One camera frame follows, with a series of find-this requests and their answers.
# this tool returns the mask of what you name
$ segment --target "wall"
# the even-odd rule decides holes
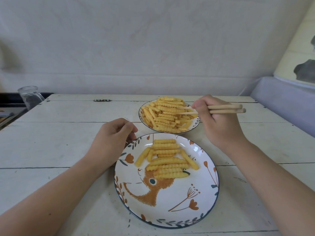
[[[275,75],[315,86],[315,0],[281,59]]]
[[[312,0],[0,0],[1,91],[236,95]]]

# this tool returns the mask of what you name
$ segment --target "person's left hand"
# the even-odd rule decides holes
[[[118,160],[126,142],[129,144],[136,139],[137,131],[136,126],[124,118],[103,124],[84,158],[103,173]]]

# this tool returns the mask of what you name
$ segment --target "plate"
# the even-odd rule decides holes
[[[175,139],[199,170],[184,169],[186,178],[157,180],[153,171],[145,169],[146,159],[137,168],[134,162],[155,139]],[[171,133],[152,133],[130,143],[116,163],[114,182],[121,202],[133,215],[167,229],[188,227],[205,218],[219,194],[218,173],[209,155],[193,141]]]
[[[149,102],[145,103],[145,104],[142,105],[142,106],[146,106],[146,105],[150,104],[151,102],[155,102],[155,101],[156,101],[156,100],[149,101]],[[151,128],[150,126],[148,126],[148,125],[144,122],[144,120],[143,120],[143,111],[142,111],[141,108],[139,109],[139,119],[140,119],[140,121],[141,121],[144,125],[146,125],[148,128],[152,129],[153,131],[157,131],[157,130]],[[197,117],[197,118],[195,118],[195,119],[192,119],[192,124],[191,124],[190,127],[188,128],[188,131],[179,132],[179,133],[177,133],[177,134],[181,135],[181,134],[183,134],[183,133],[185,133],[185,132],[191,131],[192,129],[195,129],[195,128],[199,125],[199,123],[200,123],[200,118],[199,118],[199,117]]]

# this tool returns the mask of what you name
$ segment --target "chopsticks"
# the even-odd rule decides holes
[[[191,107],[180,107],[178,109],[193,109]],[[227,105],[211,105],[208,106],[210,114],[235,114],[235,113],[246,113],[246,109],[241,104],[227,104]],[[194,115],[198,114],[194,112],[177,113],[179,115]]]

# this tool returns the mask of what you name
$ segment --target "printed fox illustration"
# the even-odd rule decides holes
[[[161,189],[166,189],[170,187],[174,179],[155,179],[154,178],[154,171],[144,171],[145,176],[142,180],[142,182],[150,189],[148,193],[144,195],[134,195],[130,192],[130,190],[127,188],[127,184],[124,182],[125,189],[127,192],[138,201],[147,204],[149,206],[156,206],[157,201],[157,195]]]

